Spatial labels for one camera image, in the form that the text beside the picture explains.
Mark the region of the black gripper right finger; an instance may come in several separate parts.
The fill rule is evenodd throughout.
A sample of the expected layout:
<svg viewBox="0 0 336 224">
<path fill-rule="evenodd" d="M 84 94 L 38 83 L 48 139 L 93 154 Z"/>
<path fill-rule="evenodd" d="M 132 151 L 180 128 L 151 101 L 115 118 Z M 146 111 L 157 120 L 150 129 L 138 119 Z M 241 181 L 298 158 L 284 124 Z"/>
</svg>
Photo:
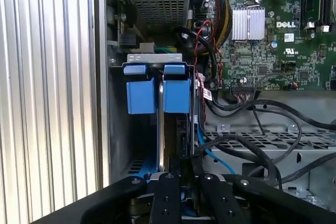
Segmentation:
<svg viewBox="0 0 336 224">
<path fill-rule="evenodd" d="M 257 179 L 207 173 L 200 157 L 191 164 L 217 223 L 335 223 L 335 213 Z"/>
</svg>

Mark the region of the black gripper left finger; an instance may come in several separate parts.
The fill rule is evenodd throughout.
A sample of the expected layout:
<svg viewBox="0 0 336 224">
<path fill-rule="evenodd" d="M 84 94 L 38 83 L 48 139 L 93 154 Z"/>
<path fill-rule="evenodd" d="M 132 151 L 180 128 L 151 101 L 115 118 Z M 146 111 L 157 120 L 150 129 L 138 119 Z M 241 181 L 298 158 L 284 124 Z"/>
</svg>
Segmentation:
<svg viewBox="0 0 336 224">
<path fill-rule="evenodd" d="M 106 188 L 81 223 L 181 223 L 181 165 L 169 158 L 167 172 L 146 182 L 131 176 Z"/>
</svg>

